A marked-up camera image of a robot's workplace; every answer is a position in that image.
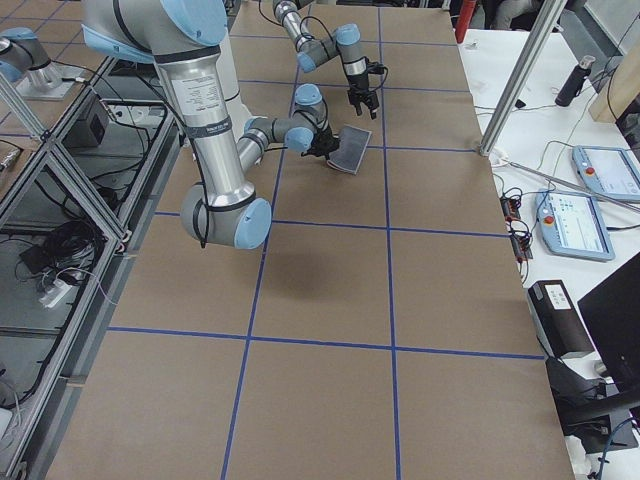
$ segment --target light blue joint cap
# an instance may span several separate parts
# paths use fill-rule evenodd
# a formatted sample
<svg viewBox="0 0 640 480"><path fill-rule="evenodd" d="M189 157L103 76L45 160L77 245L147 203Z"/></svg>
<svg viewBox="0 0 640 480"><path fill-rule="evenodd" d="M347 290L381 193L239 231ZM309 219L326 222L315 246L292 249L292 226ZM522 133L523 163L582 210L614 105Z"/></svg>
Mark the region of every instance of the light blue joint cap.
<svg viewBox="0 0 640 480"><path fill-rule="evenodd" d="M84 33L84 42L87 46L100 53L121 60L129 60L130 62L153 63L153 55L149 55L137 48L109 38L86 25L82 25L82 31Z"/></svg>
<svg viewBox="0 0 640 480"><path fill-rule="evenodd" d="M271 228L271 205L264 198L256 198L244 211L236 235L236 248L251 250L264 242Z"/></svg>
<svg viewBox="0 0 640 480"><path fill-rule="evenodd" d="M360 41L360 30L355 23L347 23L336 28L336 40L340 45L349 46Z"/></svg>
<svg viewBox="0 0 640 480"><path fill-rule="evenodd" d="M310 107L322 101L322 94L313 83L305 83L296 89L295 101L298 105Z"/></svg>
<svg viewBox="0 0 640 480"><path fill-rule="evenodd" d="M247 133L251 129L251 125L253 125L253 122L255 122L259 118L267 118L267 117L256 117L256 116L249 117L249 120L247 120L244 123L244 132L243 133Z"/></svg>
<svg viewBox="0 0 640 480"><path fill-rule="evenodd" d="M284 146L295 152L306 152L311 142L313 142L313 132L306 127L294 127L284 136Z"/></svg>
<svg viewBox="0 0 640 480"><path fill-rule="evenodd" d="M298 65L304 73L313 72L316 69L316 62L304 52L299 52L298 55Z"/></svg>
<svg viewBox="0 0 640 480"><path fill-rule="evenodd" d="M38 38L33 30L27 27L9 28L0 32L0 37L6 37L9 40L36 40Z"/></svg>
<svg viewBox="0 0 640 480"><path fill-rule="evenodd" d="M5 76L7 80L11 83L17 82L20 80L22 73L13 65L8 64L7 62L0 62L0 73Z"/></svg>
<svg viewBox="0 0 640 480"><path fill-rule="evenodd" d="M182 33L200 45L220 45L227 33L227 11L222 0L160 0L162 8Z"/></svg>

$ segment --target black monitor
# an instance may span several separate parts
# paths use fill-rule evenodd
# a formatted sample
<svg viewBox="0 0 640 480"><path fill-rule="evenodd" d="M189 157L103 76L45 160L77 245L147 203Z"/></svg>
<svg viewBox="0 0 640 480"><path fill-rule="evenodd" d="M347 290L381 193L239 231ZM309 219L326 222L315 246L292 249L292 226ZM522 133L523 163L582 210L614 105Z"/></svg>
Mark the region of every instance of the black monitor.
<svg viewBox="0 0 640 480"><path fill-rule="evenodd" d="M594 453L629 411L640 418L640 254L579 300L578 308L614 384L585 380L553 359L547 370L565 435L578 436ZM636 446L627 424L612 449Z"/></svg>

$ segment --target electronic device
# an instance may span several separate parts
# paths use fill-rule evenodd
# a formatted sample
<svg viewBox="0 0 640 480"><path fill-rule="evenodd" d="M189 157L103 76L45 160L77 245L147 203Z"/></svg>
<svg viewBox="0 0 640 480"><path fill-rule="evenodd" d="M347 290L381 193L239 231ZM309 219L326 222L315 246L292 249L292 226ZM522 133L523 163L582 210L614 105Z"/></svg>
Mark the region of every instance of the electronic device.
<svg viewBox="0 0 640 480"><path fill-rule="evenodd" d="M541 190L536 206L542 238L552 253L599 261L615 258L595 197Z"/></svg>
<svg viewBox="0 0 640 480"><path fill-rule="evenodd" d="M640 254L631 258L578 301L578 310L615 384L585 380L566 365L547 362L565 435L578 436L588 453L603 451L612 430L640 414ZM624 425L613 450L635 448Z"/></svg>
<svg viewBox="0 0 640 480"><path fill-rule="evenodd" d="M62 143L67 148L97 147L102 143L108 125L109 113L94 96L82 108Z"/></svg>
<svg viewBox="0 0 640 480"><path fill-rule="evenodd" d="M621 390L640 386L640 253L580 299L578 309Z"/></svg>
<svg viewBox="0 0 640 480"><path fill-rule="evenodd" d="M573 148L573 161L587 188L616 200L640 202L640 172L622 148Z"/></svg>
<svg viewBox="0 0 640 480"><path fill-rule="evenodd" d="M536 282L528 294L536 326L544 334L538 338L554 357L581 358L594 351L562 280Z"/></svg>

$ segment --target red object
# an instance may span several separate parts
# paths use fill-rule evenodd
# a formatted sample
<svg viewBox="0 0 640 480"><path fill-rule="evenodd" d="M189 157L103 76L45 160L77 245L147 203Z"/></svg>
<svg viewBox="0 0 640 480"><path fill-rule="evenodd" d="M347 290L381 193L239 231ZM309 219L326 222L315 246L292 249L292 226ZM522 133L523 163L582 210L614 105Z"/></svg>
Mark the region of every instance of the red object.
<svg viewBox="0 0 640 480"><path fill-rule="evenodd" d="M456 42L462 43L464 36L467 34L467 29L471 23L471 17L476 9L477 0L464 0L462 8L460 9L460 16L456 23Z"/></svg>

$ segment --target robotic arm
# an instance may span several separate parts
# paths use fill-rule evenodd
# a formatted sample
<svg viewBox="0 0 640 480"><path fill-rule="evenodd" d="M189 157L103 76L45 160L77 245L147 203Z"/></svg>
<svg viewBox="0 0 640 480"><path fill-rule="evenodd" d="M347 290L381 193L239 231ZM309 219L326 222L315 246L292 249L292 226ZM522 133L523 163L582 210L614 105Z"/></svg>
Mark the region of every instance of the robotic arm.
<svg viewBox="0 0 640 480"><path fill-rule="evenodd" d="M298 64L305 73L340 55L342 68L349 82L349 103L362 115L363 103L371 118L376 118L379 107L375 89L369 87L369 75L382 75L387 68L371 62L363 53L358 26L350 23L336 28L327 38L318 40L308 30L298 10L313 0L274 0L273 13L284 27L298 52Z"/></svg>
<svg viewBox="0 0 640 480"><path fill-rule="evenodd" d="M253 118L237 144L216 64L226 38L222 0L85 0L86 43L117 58L154 63L168 102L191 141L202 182L182 205L187 232L201 245L256 248L271 225L269 203L244 173L271 142L326 155L337 148L317 87L296 91L291 118Z"/></svg>
<svg viewBox="0 0 640 480"><path fill-rule="evenodd" d="M40 92L62 83L60 71L35 33L23 27L0 32L0 73L10 82L16 82L25 72L33 88Z"/></svg>

